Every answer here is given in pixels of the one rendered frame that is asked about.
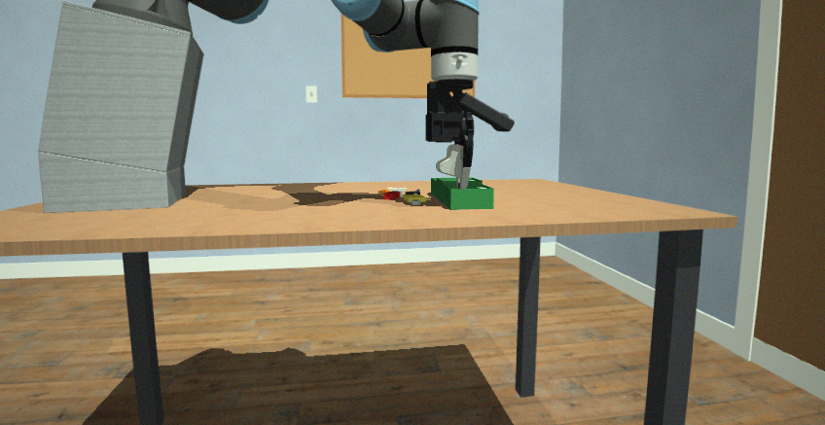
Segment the green rack of bins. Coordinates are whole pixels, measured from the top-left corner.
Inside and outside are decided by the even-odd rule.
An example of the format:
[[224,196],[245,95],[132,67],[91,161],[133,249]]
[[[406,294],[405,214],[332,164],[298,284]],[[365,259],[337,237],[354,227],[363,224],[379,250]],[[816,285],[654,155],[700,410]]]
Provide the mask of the green rack of bins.
[[431,178],[431,195],[450,210],[494,209],[494,189],[476,178],[466,189],[457,189],[456,178]]

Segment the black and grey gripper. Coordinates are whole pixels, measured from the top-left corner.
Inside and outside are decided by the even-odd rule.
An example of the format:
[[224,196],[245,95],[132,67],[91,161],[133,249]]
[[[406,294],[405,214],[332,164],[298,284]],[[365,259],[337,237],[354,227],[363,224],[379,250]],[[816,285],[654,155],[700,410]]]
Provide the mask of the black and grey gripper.
[[473,81],[466,79],[445,79],[427,84],[426,141],[454,141],[455,145],[447,148],[447,156],[436,163],[436,169],[456,177],[457,189],[467,188],[472,166],[473,112],[459,104],[462,90],[472,88]]

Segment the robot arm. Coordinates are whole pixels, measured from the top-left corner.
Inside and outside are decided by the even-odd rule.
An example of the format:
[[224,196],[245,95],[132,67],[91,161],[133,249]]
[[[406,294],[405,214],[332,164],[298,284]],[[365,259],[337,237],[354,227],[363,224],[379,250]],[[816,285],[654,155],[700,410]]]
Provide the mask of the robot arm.
[[[433,81],[478,79],[478,0],[331,1],[346,18],[355,20],[363,28],[373,50],[391,53],[431,48]],[[256,19],[269,0],[96,0],[92,7],[186,30],[193,35],[189,2],[218,18],[244,24]],[[508,115],[467,92],[459,104],[497,131],[510,131],[515,124]]]

